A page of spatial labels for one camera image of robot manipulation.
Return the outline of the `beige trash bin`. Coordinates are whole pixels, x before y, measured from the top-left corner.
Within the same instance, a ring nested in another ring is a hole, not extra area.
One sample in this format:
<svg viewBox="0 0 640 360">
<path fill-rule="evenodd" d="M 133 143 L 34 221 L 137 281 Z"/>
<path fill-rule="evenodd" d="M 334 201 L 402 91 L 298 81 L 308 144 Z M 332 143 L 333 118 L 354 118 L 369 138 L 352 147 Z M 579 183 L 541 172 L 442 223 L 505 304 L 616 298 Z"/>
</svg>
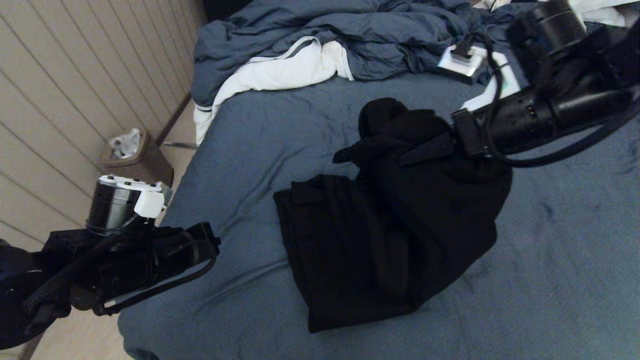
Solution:
<svg viewBox="0 0 640 360">
<path fill-rule="evenodd" d="M 153 137 L 140 129 L 141 142 L 135 155 L 128 159 L 114 159 L 108 141 L 100 156 L 100 166 L 104 174 L 131 178 L 146 183 L 162 182 L 172 186 L 174 168 L 156 145 Z"/>
</svg>

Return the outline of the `white pillow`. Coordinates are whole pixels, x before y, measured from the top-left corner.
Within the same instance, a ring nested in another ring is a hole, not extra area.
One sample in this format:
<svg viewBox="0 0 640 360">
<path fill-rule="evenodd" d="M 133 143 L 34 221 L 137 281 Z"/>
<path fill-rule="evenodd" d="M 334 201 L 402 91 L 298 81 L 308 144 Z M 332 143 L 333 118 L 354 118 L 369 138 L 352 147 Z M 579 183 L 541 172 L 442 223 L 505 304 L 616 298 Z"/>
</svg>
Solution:
<svg viewBox="0 0 640 360">
<path fill-rule="evenodd" d="M 640 19 L 640 0 L 568 0 L 579 21 L 630 28 Z"/>
</svg>

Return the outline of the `white plastic bin bag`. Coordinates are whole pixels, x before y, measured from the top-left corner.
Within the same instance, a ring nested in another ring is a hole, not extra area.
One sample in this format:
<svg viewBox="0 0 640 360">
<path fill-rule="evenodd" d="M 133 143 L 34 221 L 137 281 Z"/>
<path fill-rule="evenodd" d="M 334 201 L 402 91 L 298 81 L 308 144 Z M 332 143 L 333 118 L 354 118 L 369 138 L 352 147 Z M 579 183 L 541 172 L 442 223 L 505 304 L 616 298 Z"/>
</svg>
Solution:
<svg viewBox="0 0 640 360">
<path fill-rule="evenodd" d="M 140 130 L 134 128 L 128 133 L 109 139 L 107 143 L 111 148 L 110 157 L 117 160 L 134 157 L 140 146 L 141 135 Z"/>
</svg>

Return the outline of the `crumpled blue duvet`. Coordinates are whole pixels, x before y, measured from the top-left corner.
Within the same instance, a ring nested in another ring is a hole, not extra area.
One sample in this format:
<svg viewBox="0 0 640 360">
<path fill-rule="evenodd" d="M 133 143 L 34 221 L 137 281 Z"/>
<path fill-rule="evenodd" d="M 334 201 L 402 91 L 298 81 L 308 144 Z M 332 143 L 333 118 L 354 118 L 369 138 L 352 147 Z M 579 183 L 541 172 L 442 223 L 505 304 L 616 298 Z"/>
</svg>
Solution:
<svg viewBox="0 0 640 360">
<path fill-rule="evenodd" d="M 487 32 L 507 49 L 505 30 L 537 6 L 524 0 L 489 11 L 468 0 L 253 0 L 199 30 L 191 92 L 211 101 L 250 59 L 282 55 L 303 37 L 342 45 L 356 80 L 430 72 L 467 34 Z"/>
</svg>

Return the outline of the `dark headboard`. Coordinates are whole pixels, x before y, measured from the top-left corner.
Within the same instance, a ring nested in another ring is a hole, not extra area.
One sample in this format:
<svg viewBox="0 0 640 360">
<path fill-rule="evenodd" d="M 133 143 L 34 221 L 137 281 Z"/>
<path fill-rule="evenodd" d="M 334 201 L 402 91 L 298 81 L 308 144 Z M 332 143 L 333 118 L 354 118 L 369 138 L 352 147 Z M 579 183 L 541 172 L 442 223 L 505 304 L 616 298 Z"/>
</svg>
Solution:
<svg viewBox="0 0 640 360">
<path fill-rule="evenodd" d="M 201 0 L 208 23 L 221 21 L 247 7 L 253 0 Z"/>
</svg>

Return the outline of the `blue bed sheet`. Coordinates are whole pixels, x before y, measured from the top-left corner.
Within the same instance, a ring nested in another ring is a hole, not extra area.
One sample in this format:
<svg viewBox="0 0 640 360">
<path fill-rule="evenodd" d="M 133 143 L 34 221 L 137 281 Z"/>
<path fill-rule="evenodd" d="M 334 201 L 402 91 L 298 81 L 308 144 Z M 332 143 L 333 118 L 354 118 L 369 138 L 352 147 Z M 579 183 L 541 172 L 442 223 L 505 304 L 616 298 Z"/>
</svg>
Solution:
<svg viewBox="0 0 640 360">
<path fill-rule="evenodd" d="M 441 117 L 482 93 L 432 73 L 335 77 L 227 100 L 163 219 L 208 222 L 206 275 L 125 309 L 136 360 L 640 360 L 640 116 L 557 164 L 516 170 L 496 246 L 407 316 L 311 334 L 273 194 L 318 174 L 353 177 L 334 152 L 371 100 Z"/>
</svg>

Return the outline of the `black zip hoodie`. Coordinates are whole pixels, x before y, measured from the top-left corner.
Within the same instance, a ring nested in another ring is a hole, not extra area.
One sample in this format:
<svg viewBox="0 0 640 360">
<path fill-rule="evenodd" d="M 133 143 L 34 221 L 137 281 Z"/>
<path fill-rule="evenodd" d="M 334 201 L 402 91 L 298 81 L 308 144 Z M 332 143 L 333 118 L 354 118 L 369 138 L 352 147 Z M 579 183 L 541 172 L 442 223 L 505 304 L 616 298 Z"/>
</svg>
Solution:
<svg viewBox="0 0 640 360">
<path fill-rule="evenodd" d="M 512 168 L 489 157 L 405 164 L 450 134 L 430 109 L 376 99 L 358 132 L 333 157 L 355 164 L 355 178 L 319 174 L 273 195 L 312 334 L 416 312 L 496 244 L 512 187 Z"/>
</svg>

